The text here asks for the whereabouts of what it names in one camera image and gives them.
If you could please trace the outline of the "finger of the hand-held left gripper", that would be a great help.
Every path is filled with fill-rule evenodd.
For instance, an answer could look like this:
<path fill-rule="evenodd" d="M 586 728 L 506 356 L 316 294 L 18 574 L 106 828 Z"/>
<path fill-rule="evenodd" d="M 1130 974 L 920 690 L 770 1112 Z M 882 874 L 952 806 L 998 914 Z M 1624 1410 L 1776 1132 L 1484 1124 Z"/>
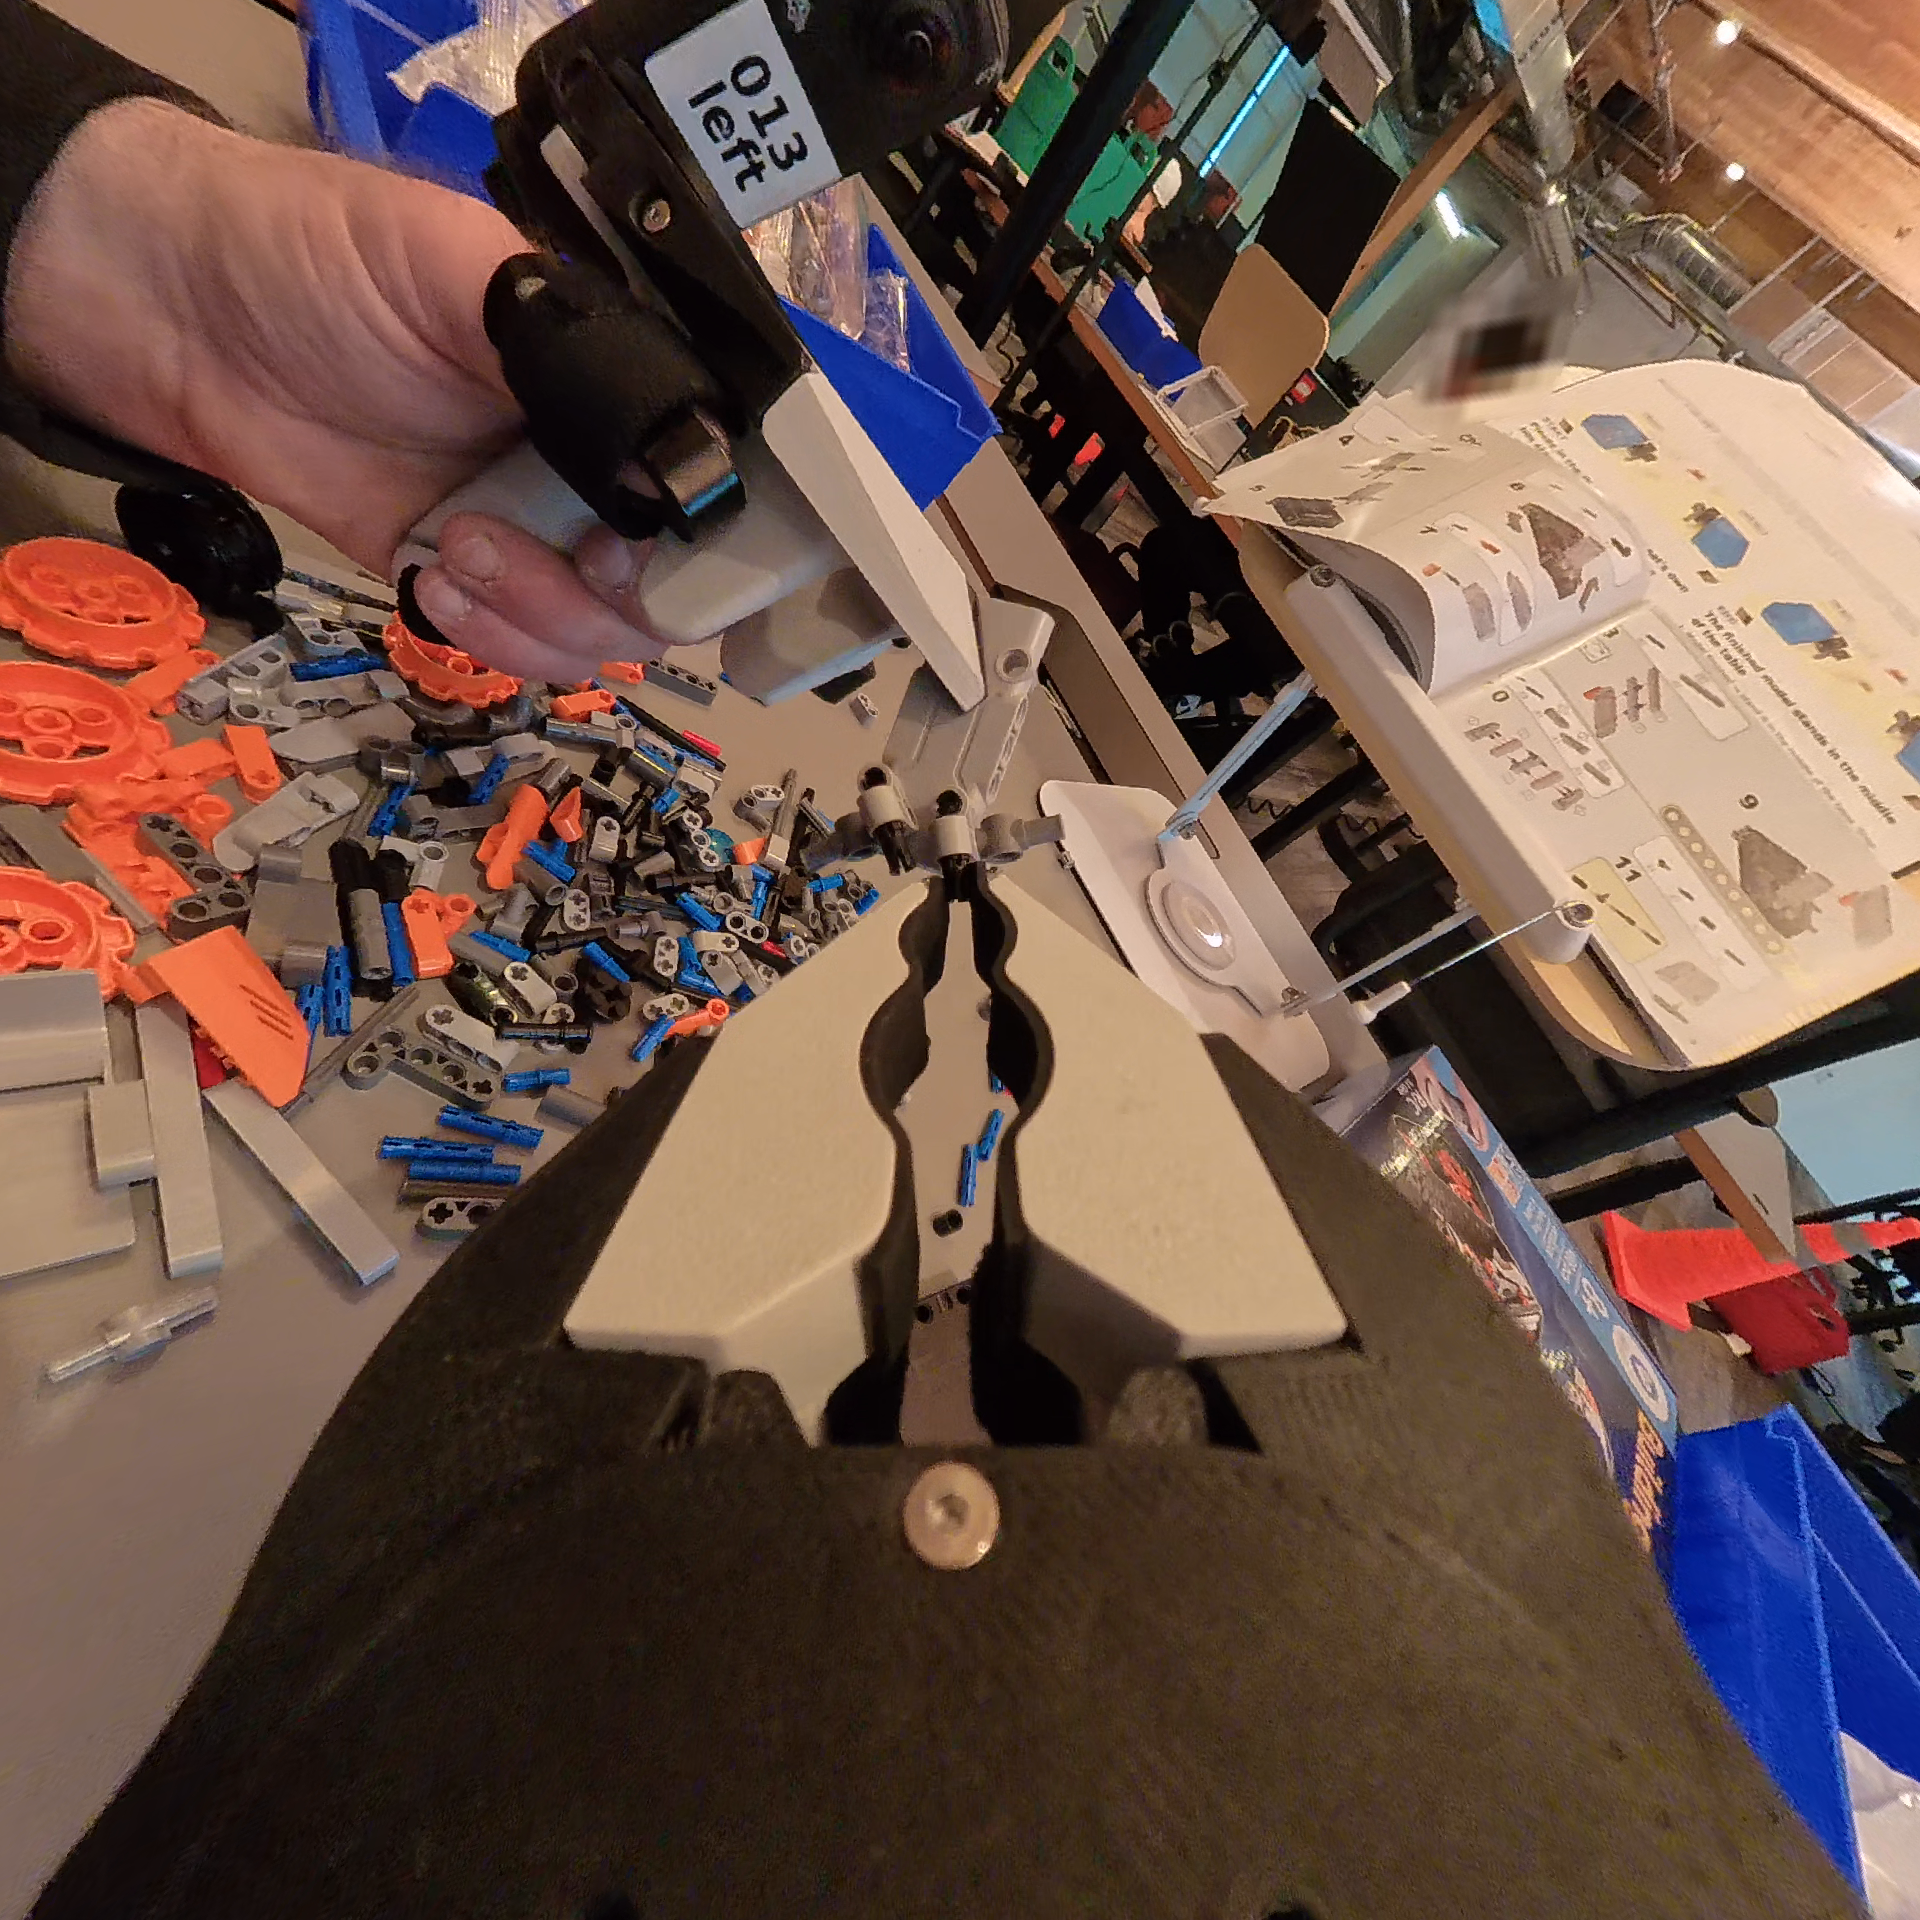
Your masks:
<path fill-rule="evenodd" d="M 772 708 L 868 668 L 902 638 L 866 578 L 818 578 L 734 622 L 718 658 L 736 692 Z"/>
<path fill-rule="evenodd" d="M 774 400 L 762 438 L 960 710 L 986 692 L 970 582 L 828 374 Z"/>

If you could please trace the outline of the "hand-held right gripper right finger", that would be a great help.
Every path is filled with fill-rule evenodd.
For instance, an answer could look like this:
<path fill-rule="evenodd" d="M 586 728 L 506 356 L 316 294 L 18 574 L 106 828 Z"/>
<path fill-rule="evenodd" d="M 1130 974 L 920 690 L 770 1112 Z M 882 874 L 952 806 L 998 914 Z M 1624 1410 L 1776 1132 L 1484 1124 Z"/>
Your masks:
<path fill-rule="evenodd" d="M 978 972 L 1016 1100 L 978 1268 L 980 1422 L 1084 1428 L 1140 1372 L 1342 1342 L 1220 1062 L 1286 1090 L 1014 884 L 978 882 Z"/>

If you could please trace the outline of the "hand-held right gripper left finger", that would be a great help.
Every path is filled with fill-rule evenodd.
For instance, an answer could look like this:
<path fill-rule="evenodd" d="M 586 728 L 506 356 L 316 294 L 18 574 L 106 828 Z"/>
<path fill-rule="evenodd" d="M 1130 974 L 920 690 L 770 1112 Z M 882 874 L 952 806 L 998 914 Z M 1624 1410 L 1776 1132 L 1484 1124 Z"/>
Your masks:
<path fill-rule="evenodd" d="M 808 1440 L 896 1442 L 920 1296 L 898 1112 L 940 976 L 942 886 L 912 882 L 700 1046 L 568 1340 L 762 1374 Z"/>

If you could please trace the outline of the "grey panel assembly with connectors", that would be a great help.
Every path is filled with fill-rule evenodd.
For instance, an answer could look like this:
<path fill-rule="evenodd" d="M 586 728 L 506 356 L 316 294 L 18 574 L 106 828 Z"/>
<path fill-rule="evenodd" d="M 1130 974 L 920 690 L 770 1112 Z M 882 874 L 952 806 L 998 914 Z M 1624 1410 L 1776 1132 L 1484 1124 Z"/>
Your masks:
<path fill-rule="evenodd" d="M 998 868 L 1056 848 L 1064 822 L 1000 808 L 1060 608 L 1024 594 L 976 606 L 984 692 L 960 708 L 932 666 L 914 672 L 876 764 L 846 816 L 848 858 L 878 856 L 892 876 L 938 872 L 948 888 L 974 864 Z"/>

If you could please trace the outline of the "pile of small building pieces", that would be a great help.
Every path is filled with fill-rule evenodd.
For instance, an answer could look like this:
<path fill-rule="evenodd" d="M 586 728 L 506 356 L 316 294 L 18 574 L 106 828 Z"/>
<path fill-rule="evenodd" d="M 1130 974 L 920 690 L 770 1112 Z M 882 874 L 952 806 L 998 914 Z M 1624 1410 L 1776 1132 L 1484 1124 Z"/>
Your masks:
<path fill-rule="evenodd" d="M 600 1104 L 576 1060 L 642 1070 L 712 1040 L 880 900 L 796 772 L 726 784 L 718 744 L 638 692 L 704 698 L 672 666 L 530 686 L 490 710 L 414 694 L 308 578 L 290 626 L 180 686 L 214 722 L 238 808 L 156 786 L 134 844 L 188 888 L 156 952 L 236 928 L 310 1030 L 288 1124 L 324 1090 L 440 1100 L 372 1142 L 424 1240 L 486 1224 L 546 1136 Z"/>

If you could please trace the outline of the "person's left forearm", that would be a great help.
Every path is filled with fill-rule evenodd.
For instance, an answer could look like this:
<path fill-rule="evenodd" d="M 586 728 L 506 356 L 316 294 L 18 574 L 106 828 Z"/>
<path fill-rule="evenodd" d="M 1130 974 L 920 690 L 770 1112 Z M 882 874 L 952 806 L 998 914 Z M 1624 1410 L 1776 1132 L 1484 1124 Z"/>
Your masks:
<path fill-rule="evenodd" d="M 104 46 L 34 2 L 2 4 L 2 300 L 10 302 L 20 232 L 66 142 L 94 112 L 132 100 L 228 122 L 200 96 Z M 216 488 L 196 468 L 62 414 L 30 390 L 2 332 L 2 434 L 38 460 L 116 486 L 194 494 Z"/>

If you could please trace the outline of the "person's left hand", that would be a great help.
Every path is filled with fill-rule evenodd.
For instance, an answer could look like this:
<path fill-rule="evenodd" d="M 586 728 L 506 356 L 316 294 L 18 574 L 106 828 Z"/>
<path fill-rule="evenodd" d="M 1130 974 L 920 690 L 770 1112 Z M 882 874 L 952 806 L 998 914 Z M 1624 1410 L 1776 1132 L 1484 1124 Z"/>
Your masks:
<path fill-rule="evenodd" d="M 230 482 L 368 570 L 522 430 L 482 326 L 490 204 L 158 100 L 90 112 L 8 258 L 54 414 Z"/>

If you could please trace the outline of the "blue tagged parts bin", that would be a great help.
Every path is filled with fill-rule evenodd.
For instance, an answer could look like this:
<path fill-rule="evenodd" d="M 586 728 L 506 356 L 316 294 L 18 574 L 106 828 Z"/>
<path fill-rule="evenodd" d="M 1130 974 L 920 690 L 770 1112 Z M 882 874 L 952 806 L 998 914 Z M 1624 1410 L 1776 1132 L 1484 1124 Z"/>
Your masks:
<path fill-rule="evenodd" d="M 490 194 L 478 198 L 434 174 L 412 172 L 386 152 L 382 122 L 388 112 L 374 108 L 372 84 L 384 78 L 402 40 L 380 12 L 366 14 L 362 4 L 462 2 L 300 4 L 306 104 L 324 144 L 488 202 Z M 910 370 L 898 372 L 786 300 L 782 306 L 812 360 L 828 374 L 916 506 L 924 508 L 948 492 L 978 448 L 996 436 L 996 418 L 910 276 L 904 254 L 866 206 L 864 214 L 874 266 L 908 278 Z"/>

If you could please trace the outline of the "dark blue robot kit box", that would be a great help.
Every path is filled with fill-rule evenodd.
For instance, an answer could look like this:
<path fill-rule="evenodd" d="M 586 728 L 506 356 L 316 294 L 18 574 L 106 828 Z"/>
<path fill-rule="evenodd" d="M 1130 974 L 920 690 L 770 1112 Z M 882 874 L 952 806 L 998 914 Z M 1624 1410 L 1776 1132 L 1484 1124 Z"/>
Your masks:
<path fill-rule="evenodd" d="M 1676 1394 L 1470 1084 L 1428 1046 L 1344 1080 L 1314 1110 L 1472 1264 L 1590 1430 L 1654 1566 L 1670 1572 Z"/>

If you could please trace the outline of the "white book stand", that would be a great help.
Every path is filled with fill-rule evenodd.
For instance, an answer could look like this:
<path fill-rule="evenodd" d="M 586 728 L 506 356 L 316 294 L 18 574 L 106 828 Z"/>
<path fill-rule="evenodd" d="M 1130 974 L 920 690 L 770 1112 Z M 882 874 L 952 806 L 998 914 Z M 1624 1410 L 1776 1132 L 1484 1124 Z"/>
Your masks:
<path fill-rule="evenodd" d="M 1306 690 L 1348 724 L 1372 770 L 1440 854 L 1466 906 L 1498 940 L 1568 964 L 1592 938 L 1564 856 L 1502 800 L 1496 780 L 1444 742 L 1436 702 L 1394 644 L 1356 552 L 1284 586 L 1276 624 L 1306 668 Z M 1278 954 L 1244 874 L 1198 844 L 1226 770 L 1174 802 L 1146 786 L 1050 780 L 1064 852 L 1122 958 L 1196 1030 L 1242 1044 L 1296 1092 L 1336 1086 L 1378 1054 L 1344 988 L 1298 938 Z"/>

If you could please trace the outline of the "pile of clear plastic bags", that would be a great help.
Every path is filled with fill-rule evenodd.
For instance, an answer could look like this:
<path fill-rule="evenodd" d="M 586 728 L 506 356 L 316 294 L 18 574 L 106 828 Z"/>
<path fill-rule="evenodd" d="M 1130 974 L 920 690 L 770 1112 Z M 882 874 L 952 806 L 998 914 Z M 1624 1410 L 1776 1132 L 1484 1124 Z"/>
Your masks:
<path fill-rule="evenodd" d="M 360 4 L 400 40 L 372 82 L 396 166 L 478 198 L 496 156 L 494 118 L 516 102 L 516 70 L 580 2 Z M 772 210 L 742 230 L 780 300 L 898 372 L 910 372 L 908 278 L 870 256 L 870 220 L 852 182 Z"/>

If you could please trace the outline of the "orange gear wheel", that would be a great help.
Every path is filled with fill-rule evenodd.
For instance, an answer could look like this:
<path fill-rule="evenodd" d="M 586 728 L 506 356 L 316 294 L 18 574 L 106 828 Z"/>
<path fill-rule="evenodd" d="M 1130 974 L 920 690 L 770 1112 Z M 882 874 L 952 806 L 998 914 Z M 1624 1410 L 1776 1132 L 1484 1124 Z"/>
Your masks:
<path fill-rule="evenodd" d="M 126 990 L 132 924 L 96 888 L 34 868 L 2 868 L 2 976 L 82 972 L 100 996 Z"/>
<path fill-rule="evenodd" d="M 490 710 L 522 694 L 516 676 L 484 666 L 458 646 L 418 636 L 400 612 L 388 618 L 380 640 L 396 678 L 422 700 Z"/>
<path fill-rule="evenodd" d="M 20 540 L 2 552 L 2 628 L 36 654 L 134 674 L 200 648 L 198 600 L 158 566 L 98 540 Z"/>

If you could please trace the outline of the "grey flat strip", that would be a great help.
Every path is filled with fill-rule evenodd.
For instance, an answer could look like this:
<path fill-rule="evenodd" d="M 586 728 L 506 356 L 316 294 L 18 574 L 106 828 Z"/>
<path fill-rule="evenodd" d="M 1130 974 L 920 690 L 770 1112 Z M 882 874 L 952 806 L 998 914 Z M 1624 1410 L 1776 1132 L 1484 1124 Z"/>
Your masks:
<path fill-rule="evenodd" d="M 186 1016 L 174 1002 L 134 1010 L 154 1142 L 156 1216 L 166 1278 L 216 1274 L 226 1260 L 202 1088 Z"/>
<path fill-rule="evenodd" d="M 204 1088 L 202 1104 L 358 1286 L 396 1272 L 400 1248 L 260 1092 L 230 1078 Z"/>

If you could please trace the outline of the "beige chair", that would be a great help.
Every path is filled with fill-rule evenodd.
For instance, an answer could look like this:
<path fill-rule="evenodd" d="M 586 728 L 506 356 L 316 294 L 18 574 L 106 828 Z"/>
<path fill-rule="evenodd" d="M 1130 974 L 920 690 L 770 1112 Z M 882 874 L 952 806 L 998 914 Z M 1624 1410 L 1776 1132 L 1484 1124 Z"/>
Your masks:
<path fill-rule="evenodd" d="M 1260 420 L 1310 372 L 1330 344 L 1330 318 L 1260 244 L 1236 254 L 1202 324 L 1196 354 Z"/>

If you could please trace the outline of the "orange vented panel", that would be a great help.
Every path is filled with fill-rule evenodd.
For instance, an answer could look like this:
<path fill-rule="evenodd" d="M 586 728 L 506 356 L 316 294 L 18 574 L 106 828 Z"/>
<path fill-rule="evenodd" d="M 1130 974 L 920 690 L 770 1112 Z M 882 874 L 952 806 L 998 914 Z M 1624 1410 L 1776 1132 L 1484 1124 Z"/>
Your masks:
<path fill-rule="evenodd" d="M 284 1110 L 304 1086 L 312 1032 L 288 988 L 236 926 L 220 926 L 142 962 L 136 980 L 174 996 L 232 1070 Z"/>

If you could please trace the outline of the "black monitor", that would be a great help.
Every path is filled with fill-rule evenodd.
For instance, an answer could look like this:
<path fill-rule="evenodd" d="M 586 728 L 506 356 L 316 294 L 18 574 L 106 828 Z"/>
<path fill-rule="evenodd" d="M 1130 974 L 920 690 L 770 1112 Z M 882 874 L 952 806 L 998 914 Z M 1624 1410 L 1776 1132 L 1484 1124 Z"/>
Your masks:
<path fill-rule="evenodd" d="M 1308 98 L 1254 242 L 1332 316 L 1398 186 L 1358 132 Z"/>

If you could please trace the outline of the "black rubber tyre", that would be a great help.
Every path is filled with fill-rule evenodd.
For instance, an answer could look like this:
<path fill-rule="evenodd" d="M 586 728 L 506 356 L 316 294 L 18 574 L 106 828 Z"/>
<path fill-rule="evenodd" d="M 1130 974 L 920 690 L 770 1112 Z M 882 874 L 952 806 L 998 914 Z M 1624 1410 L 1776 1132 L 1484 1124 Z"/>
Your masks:
<path fill-rule="evenodd" d="M 122 484 L 114 518 L 126 548 L 186 590 L 206 614 L 252 618 L 284 574 L 270 522 L 226 482 Z"/>

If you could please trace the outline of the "grey cross axle connector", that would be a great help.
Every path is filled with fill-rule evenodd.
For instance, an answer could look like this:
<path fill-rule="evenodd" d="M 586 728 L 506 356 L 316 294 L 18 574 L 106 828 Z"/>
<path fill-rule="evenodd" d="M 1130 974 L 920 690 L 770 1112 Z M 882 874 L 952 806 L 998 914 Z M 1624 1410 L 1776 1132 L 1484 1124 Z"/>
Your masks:
<path fill-rule="evenodd" d="M 66 1386 L 106 1370 L 146 1362 L 164 1352 L 182 1332 L 210 1320 L 218 1306 L 218 1292 L 200 1288 L 168 1302 L 128 1308 L 102 1322 L 86 1348 L 48 1360 L 42 1380 L 50 1386 Z"/>

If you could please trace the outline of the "grey flat panel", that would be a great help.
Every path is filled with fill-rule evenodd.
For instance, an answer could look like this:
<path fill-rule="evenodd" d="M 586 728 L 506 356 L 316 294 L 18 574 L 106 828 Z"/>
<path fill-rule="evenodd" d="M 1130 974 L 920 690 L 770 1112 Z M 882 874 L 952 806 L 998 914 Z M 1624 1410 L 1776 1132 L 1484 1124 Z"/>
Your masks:
<path fill-rule="evenodd" d="M 2 1280 L 114 1256 L 134 1240 L 128 1192 L 96 1184 L 84 1094 L 6 1098 Z"/>
<path fill-rule="evenodd" d="M 2 976 L 2 1092 L 104 1086 L 112 1048 L 98 976 L 84 970 Z"/>

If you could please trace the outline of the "open instruction booklet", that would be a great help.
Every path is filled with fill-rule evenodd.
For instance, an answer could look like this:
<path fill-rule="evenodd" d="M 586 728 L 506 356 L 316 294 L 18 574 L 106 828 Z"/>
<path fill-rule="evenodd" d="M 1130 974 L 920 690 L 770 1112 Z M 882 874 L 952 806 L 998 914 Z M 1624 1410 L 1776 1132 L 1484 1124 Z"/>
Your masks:
<path fill-rule="evenodd" d="M 1372 396 L 1202 512 L 1314 566 L 1308 668 L 1494 928 L 1708 1066 L 1912 976 L 1916 486 L 1786 378 Z"/>

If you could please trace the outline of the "orange plastic panels and gear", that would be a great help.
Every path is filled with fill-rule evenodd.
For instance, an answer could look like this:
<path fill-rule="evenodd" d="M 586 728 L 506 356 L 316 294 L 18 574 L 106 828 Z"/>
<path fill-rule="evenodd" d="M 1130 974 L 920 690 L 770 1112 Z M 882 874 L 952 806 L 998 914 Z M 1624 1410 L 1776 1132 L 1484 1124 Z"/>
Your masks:
<path fill-rule="evenodd" d="M 174 746 L 164 720 L 84 670 L 2 664 L 2 800 L 68 804 L 84 786 L 150 778 Z"/>

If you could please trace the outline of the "blue plastic bin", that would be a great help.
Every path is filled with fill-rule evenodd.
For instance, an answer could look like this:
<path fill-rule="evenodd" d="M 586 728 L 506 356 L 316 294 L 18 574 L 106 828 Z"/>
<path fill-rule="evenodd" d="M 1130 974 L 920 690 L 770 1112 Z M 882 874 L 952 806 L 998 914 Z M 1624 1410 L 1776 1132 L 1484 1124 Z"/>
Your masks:
<path fill-rule="evenodd" d="M 1876 1916 L 1916 1916 L 1916 1574 L 1794 1408 L 1682 1436 L 1666 1584 L 1836 1868 Z"/>

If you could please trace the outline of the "silver ventilation duct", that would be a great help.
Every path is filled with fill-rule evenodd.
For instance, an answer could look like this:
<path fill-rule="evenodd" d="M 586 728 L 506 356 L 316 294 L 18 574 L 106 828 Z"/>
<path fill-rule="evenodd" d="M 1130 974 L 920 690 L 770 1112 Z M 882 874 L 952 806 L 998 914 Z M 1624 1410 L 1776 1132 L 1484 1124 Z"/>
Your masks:
<path fill-rule="evenodd" d="M 1534 146 L 1526 218 L 1534 254 L 1552 280 L 1580 272 L 1570 200 L 1574 128 L 1572 42 L 1560 2 L 1498 2 L 1512 76 Z"/>

